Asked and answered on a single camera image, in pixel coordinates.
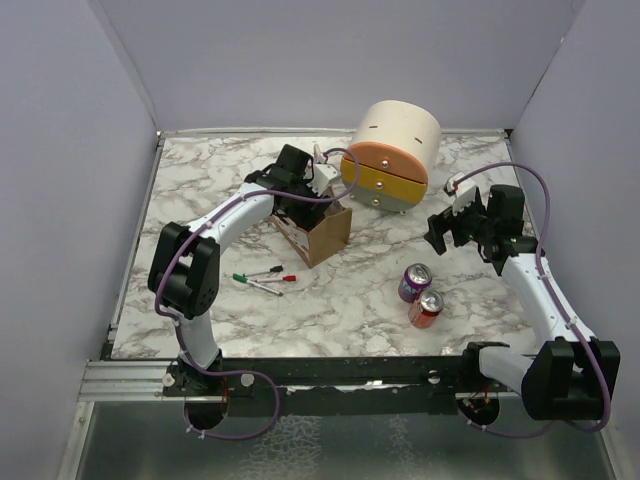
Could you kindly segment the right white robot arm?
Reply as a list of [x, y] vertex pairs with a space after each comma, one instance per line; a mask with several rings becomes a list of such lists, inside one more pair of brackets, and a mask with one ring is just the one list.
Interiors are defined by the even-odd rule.
[[534, 420], [607, 421], [619, 349], [597, 339], [566, 305], [537, 238], [524, 232], [522, 189], [494, 185], [483, 200], [474, 182], [451, 179], [444, 190], [453, 203], [429, 217], [427, 242], [439, 255], [446, 233], [457, 247], [475, 243], [516, 295], [540, 344], [528, 357], [504, 343], [471, 342], [462, 354], [461, 383], [472, 391], [501, 383], [521, 397]]

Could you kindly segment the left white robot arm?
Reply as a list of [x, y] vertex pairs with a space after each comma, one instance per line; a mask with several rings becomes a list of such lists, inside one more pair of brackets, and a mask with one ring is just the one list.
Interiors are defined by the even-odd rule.
[[321, 171], [319, 150], [309, 154], [285, 145], [276, 161], [250, 173], [224, 203], [187, 224], [166, 224], [149, 270], [154, 308], [172, 321], [189, 368], [186, 382], [195, 392], [214, 392], [226, 374], [214, 364], [221, 350], [214, 338], [210, 308], [219, 291], [225, 250], [255, 224], [283, 213], [300, 226], [319, 223], [331, 198], [332, 177]]

